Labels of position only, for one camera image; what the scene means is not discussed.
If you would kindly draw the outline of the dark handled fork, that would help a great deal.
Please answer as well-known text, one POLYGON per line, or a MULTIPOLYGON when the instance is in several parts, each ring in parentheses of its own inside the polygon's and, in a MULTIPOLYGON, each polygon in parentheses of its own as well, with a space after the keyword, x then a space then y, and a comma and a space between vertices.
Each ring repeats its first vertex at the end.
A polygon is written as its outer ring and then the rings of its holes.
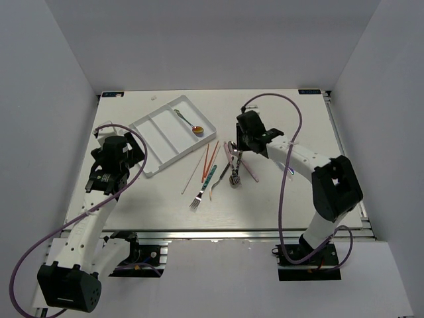
POLYGON ((237 148, 237 144, 233 141, 228 141, 227 143, 228 147, 229 147, 229 152, 234 156, 234 157, 239 157, 239 150, 237 148))

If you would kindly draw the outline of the pink handled spoon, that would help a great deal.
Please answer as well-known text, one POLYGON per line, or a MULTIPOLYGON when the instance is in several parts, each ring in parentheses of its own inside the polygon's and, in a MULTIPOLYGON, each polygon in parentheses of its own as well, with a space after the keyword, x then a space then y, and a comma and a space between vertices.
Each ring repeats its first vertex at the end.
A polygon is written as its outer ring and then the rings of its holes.
MULTIPOLYGON (((233 157, 233 155, 229 152, 229 147, 228 147, 227 143, 228 142, 224 142, 224 149, 225 149, 225 153, 226 153, 226 156, 227 156, 227 160, 230 161, 230 159, 233 157)), ((259 182, 258 176, 253 172, 252 168, 248 165, 248 163, 245 159, 241 160, 241 164, 245 167, 246 171, 255 180, 255 182, 259 182)))

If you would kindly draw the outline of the marbled handle spoon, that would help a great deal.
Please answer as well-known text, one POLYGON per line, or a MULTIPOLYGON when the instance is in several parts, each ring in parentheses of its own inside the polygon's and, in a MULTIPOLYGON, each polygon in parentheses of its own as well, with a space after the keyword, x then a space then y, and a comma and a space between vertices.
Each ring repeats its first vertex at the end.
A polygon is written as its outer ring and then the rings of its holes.
POLYGON ((241 184, 239 176, 239 168, 242 160, 242 151, 238 153, 236 166, 232 167, 232 172, 229 177, 229 182, 233 187, 237 187, 241 184))

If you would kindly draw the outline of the iridescent ornate spoon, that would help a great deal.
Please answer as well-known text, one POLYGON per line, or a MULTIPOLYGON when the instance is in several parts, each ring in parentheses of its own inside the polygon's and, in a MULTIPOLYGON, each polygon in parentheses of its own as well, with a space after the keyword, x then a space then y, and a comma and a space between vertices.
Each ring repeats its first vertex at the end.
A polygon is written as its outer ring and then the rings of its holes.
POLYGON ((191 131, 192 131, 192 133, 194 134, 194 135, 196 135, 196 136, 202 136, 203 135, 203 133, 204 133, 204 129, 203 129, 203 127, 201 127, 201 126, 195 126, 195 125, 193 125, 191 122, 189 122, 182 114, 181 114, 181 112, 178 110, 178 109, 174 109, 174 112, 176 113, 176 115, 180 118, 180 119, 182 119, 184 122, 186 122, 189 126, 190 126, 190 128, 191 128, 191 131))

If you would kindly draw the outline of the green handled fork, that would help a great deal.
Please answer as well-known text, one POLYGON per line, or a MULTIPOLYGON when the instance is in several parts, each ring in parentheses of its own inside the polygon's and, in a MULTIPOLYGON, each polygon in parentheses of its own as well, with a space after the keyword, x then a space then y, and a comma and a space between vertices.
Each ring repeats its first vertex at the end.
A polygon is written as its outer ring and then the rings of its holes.
POLYGON ((207 186, 209 185, 209 182, 211 181, 211 178, 213 177, 213 174, 215 173, 215 170, 217 169, 217 165, 213 165, 213 167, 211 168, 210 172, 208 173, 201 189, 199 190, 199 193, 195 196, 195 198, 193 199, 193 201, 191 202, 191 204, 189 205, 190 209, 197 209, 199 204, 201 203, 202 200, 202 195, 204 194, 207 186))

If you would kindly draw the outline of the pink handled fork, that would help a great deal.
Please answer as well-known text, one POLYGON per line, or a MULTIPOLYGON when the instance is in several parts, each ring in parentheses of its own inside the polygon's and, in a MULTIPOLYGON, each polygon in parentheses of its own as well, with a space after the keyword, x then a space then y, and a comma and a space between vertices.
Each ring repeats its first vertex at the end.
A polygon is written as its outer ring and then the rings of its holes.
POLYGON ((225 166, 224 170, 221 172, 219 179, 211 186, 211 189, 209 191, 209 198, 211 200, 212 198, 212 193, 213 193, 213 189, 220 183, 220 181, 224 178, 225 174, 227 173, 228 169, 230 167, 230 163, 227 163, 227 165, 225 166))

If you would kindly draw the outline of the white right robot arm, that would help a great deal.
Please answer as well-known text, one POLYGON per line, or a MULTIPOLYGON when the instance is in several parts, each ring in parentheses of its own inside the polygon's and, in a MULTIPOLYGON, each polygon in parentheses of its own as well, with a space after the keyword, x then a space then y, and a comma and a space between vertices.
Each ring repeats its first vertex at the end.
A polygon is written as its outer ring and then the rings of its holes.
POLYGON ((285 166, 279 211, 278 231, 282 232, 282 205, 288 168, 303 176, 312 187, 315 214, 299 239, 297 251, 289 254, 280 239, 284 258, 290 264, 314 264, 323 248, 342 229, 340 222, 363 199, 363 192, 350 160, 343 155, 329 158, 289 140, 278 129, 266 129, 255 111, 237 116, 237 138, 244 150, 253 151, 285 166))

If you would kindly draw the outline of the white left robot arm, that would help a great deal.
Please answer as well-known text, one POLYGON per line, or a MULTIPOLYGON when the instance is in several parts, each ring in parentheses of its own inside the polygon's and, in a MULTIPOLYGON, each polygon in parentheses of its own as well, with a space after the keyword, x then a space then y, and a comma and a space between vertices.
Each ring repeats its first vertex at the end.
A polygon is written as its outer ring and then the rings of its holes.
POLYGON ((113 233, 103 249, 96 251, 120 194, 135 181, 130 169, 146 158, 139 142, 132 132, 110 132, 101 137, 99 148, 91 151, 94 163, 79 219, 55 259, 38 270, 37 280, 47 306, 91 313, 99 302, 101 281, 118 266, 139 259, 138 237, 130 231, 113 233))

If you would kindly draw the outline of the orange chopstick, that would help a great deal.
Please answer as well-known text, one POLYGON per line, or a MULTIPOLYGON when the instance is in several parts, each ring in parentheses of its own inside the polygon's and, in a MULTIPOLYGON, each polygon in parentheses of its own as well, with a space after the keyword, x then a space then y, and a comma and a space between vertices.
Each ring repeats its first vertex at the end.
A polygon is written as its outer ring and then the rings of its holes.
POLYGON ((207 159, 208 159, 208 154, 209 154, 209 143, 208 143, 208 145, 207 145, 207 148, 206 148, 206 152, 205 152, 205 159, 204 159, 204 165, 203 165, 203 171, 202 171, 202 177, 201 177, 201 183, 203 183, 204 182, 204 180, 205 180, 205 176, 206 176, 206 170, 207 170, 207 159))
POLYGON ((216 142, 215 147, 214 147, 213 152, 212 152, 212 155, 211 155, 211 158, 210 158, 210 160, 208 162, 208 165, 206 165, 206 168, 204 169, 204 173, 203 173, 203 177, 204 178, 207 177, 207 175, 208 175, 208 173, 209 173, 209 171, 211 169, 213 160, 215 159, 215 154, 216 154, 217 149, 218 149, 218 145, 219 145, 219 141, 216 142))

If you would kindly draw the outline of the white divided cutlery tray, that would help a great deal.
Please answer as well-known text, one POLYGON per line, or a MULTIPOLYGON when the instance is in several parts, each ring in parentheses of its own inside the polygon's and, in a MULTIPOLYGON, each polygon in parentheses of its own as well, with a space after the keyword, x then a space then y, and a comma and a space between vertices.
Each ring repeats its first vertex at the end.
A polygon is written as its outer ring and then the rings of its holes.
POLYGON ((185 95, 139 118, 129 127, 136 131, 147 145, 148 158, 143 169, 147 178, 206 145, 217 135, 215 126, 185 95), (178 109, 193 125, 203 127, 203 135, 194 135, 190 126, 176 115, 174 109, 178 109))

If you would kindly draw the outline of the right blue table label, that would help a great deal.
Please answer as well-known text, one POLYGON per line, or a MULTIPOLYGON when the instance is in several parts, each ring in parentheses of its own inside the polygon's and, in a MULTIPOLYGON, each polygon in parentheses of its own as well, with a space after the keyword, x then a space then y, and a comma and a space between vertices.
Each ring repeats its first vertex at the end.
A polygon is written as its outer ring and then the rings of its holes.
POLYGON ((298 89, 300 95, 321 95, 320 89, 298 89))

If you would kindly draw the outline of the blue table label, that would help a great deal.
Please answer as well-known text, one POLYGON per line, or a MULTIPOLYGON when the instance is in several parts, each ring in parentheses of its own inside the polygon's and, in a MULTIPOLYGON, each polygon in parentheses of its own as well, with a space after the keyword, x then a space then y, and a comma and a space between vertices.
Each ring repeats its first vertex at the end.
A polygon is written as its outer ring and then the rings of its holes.
POLYGON ((101 94, 102 98, 116 98, 123 97, 125 94, 124 91, 105 91, 101 94))
POLYGON ((321 95, 320 89, 298 89, 300 95, 321 95))

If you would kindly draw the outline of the white chopstick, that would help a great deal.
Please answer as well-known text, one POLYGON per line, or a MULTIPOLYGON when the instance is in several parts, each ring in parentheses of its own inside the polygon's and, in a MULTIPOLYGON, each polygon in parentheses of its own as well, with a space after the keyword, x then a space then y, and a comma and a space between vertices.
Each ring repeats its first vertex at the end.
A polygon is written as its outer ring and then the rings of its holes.
POLYGON ((181 192, 180 192, 180 194, 181 194, 181 195, 183 195, 183 194, 184 194, 184 192, 186 191, 186 189, 187 189, 187 187, 188 187, 188 185, 189 185, 189 183, 190 183, 191 179, 193 178, 193 175, 195 174, 195 172, 196 172, 196 170, 197 170, 198 166, 200 165, 201 160, 202 160, 202 159, 203 159, 203 157, 206 155, 206 153, 207 153, 207 149, 205 149, 205 150, 203 151, 203 154, 200 156, 199 160, 197 161, 197 164, 194 166, 193 170, 191 171, 191 174, 189 175, 189 178, 188 178, 188 179, 187 179, 187 181, 185 182, 184 187, 182 188, 182 190, 181 190, 181 192))

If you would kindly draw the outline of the left blue table label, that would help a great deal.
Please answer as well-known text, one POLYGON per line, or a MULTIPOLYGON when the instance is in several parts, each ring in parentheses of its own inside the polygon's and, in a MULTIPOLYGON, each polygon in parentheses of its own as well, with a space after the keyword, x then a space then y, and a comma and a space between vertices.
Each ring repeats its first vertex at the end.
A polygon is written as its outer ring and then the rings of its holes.
POLYGON ((101 94, 102 98, 116 98, 123 97, 125 94, 124 91, 105 91, 101 94))

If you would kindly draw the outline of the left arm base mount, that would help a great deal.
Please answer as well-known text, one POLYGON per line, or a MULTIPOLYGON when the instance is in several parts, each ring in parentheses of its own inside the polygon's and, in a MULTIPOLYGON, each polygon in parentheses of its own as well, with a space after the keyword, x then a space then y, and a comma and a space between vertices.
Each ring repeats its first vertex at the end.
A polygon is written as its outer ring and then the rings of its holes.
POLYGON ((132 231, 115 231, 103 237, 103 246, 112 239, 123 239, 129 242, 129 256, 121 261, 110 277, 124 278, 159 278, 164 269, 160 269, 162 246, 158 244, 140 244, 138 235, 132 231))

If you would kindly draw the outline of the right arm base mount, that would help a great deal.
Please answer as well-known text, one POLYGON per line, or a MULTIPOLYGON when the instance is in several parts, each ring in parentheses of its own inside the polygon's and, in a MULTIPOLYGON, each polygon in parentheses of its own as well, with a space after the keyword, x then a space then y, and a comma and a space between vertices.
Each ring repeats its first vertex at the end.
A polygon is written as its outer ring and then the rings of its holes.
POLYGON ((281 282, 339 281, 339 269, 331 270, 339 264, 334 244, 327 245, 322 251, 301 264, 290 263, 283 255, 280 245, 272 249, 277 258, 278 279, 281 282))

